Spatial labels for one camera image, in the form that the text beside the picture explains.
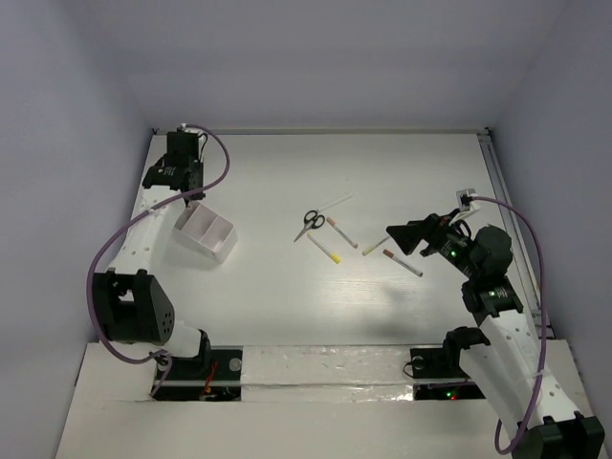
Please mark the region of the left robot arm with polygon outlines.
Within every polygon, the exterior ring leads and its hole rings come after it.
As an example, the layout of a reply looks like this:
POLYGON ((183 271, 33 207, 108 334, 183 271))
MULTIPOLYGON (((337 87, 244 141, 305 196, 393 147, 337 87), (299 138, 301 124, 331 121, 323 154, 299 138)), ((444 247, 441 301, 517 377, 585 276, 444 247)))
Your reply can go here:
POLYGON ((204 136, 179 129, 165 137, 165 152, 144 173, 135 207, 137 222, 126 231, 115 258, 92 275, 88 300, 112 354, 113 343, 167 344, 176 326, 175 309, 158 279, 172 230, 192 199, 204 196, 204 136))

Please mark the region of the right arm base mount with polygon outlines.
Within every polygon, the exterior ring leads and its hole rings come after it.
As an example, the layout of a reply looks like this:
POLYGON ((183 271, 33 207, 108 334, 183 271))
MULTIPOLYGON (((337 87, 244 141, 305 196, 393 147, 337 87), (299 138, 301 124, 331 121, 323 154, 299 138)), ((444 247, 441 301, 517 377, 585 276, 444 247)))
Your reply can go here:
POLYGON ((480 388, 460 367, 463 351, 476 345, 490 345, 477 327, 458 327, 447 332, 439 346, 410 349, 403 373, 413 382, 416 401, 483 400, 480 388))

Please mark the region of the black scissors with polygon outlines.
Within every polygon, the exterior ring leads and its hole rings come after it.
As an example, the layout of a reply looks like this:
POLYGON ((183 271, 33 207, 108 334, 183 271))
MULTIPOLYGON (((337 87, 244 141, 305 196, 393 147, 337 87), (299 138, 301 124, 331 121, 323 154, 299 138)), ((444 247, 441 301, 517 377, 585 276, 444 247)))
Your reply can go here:
POLYGON ((299 240, 309 230, 316 230, 325 223, 325 216, 317 209, 309 210, 303 217, 303 228, 295 237, 294 241, 299 240))

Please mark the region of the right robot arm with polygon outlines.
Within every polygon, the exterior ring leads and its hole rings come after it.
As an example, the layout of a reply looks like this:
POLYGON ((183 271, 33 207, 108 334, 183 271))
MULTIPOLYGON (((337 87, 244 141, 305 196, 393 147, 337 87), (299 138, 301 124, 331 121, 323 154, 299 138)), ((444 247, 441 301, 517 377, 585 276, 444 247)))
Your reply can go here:
POLYGON ((486 226, 463 233, 451 214, 389 226, 387 234, 404 254, 420 243, 422 256, 439 254, 466 277, 462 299, 476 324, 447 333, 440 364, 475 382, 498 417, 498 454, 513 458, 596 458, 605 437, 595 416, 584 415, 546 363, 547 342, 530 320, 507 277, 512 239, 486 226))

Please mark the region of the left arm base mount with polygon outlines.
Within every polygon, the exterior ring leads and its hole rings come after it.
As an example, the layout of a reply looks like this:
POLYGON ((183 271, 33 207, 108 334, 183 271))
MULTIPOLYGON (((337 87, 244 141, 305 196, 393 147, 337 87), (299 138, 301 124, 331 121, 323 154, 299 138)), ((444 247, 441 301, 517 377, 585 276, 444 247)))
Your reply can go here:
POLYGON ((164 402, 236 402, 241 400, 242 347, 212 347, 207 363, 174 359, 163 382, 158 367, 153 399, 164 402))

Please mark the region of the white pen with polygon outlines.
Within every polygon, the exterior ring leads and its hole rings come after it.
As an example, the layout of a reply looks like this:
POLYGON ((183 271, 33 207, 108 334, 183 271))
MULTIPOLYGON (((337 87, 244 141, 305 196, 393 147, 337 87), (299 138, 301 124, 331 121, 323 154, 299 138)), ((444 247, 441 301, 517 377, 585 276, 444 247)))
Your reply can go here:
POLYGON ((333 208, 349 199, 351 199, 353 197, 353 193, 352 192, 348 192, 348 193, 344 193, 343 195, 339 196, 338 198, 332 200, 331 202, 328 202, 326 204, 324 204, 323 206, 320 206, 319 208, 317 208, 317 212, 322 213, 330 208, 333 208))

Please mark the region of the peach cap marker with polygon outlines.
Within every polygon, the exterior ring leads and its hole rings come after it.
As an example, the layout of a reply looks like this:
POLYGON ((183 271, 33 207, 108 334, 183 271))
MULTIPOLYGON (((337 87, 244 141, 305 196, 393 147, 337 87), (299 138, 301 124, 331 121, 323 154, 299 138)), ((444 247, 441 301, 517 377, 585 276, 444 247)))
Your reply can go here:
POLYGON ((331 217, 327 217, 326 218, 326 222, 328 223, 328 225, 330 225, 332 227, 332 229, 353 249, 357 249, 359 247, 359 244, 357 242, 355 242, 352 238, 350 238, 337 224, 337 222, 331 218, 331 217))

